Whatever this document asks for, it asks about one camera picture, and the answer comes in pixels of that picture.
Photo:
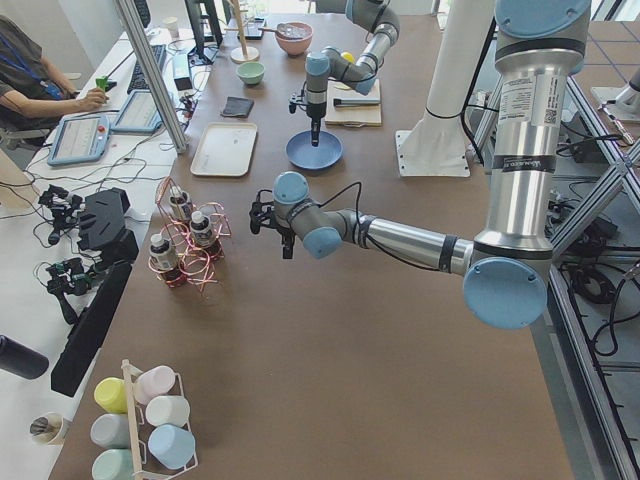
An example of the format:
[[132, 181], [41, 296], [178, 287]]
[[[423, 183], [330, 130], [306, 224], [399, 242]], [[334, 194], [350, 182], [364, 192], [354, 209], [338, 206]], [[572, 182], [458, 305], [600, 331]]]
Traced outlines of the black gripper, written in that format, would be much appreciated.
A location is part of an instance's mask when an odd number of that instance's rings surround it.
[[320, 142], [321, 119], [326, 116], [326, 103], [311, 103], [306, 105], [306, 114], [311, 118], [311, 145], [318, 147]]
[[292, 259], [296, 234], [289, 226], [276, 224], [276, 231], [281, 235], [282, 258]]

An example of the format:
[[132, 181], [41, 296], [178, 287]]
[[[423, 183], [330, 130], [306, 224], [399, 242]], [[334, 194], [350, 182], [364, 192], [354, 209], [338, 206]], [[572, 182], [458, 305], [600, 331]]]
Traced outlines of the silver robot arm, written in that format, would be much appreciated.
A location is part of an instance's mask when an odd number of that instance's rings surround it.
[[315, 258], [342, 243], [375, 248], [411, 265], [461, 275], [467, 307], [503, 329], [536, 321], [547, 305], [553, 247], [545, 235], [568, 78], [583, 65], [587, 1], [460, 1], [453, 5], [424, 117], [396, 139], [404, 176], [463, 176], [464, 111], [481, 53], [496, 46], [502, 85], [485, 228], [473, 240], [395, 223], [358, 209], [324, 211], [297, 172], [277, 176], [251, 227], [277, 230], [283, 254], [301, 242]]
[[302, 99], [311, 119], [310, 143], [313, 147], [318, 147], [320, 142], [329, 80], [341, 82], [361, 95], [368, 94], [386, 53], [400, 36], [400, 21], [389, 1], [347, 1], [345, 15], [354, 25], [366, 30], [370, 38], [353, 61], [347, 59], [344, 50], [332, 46], [307, 55]]

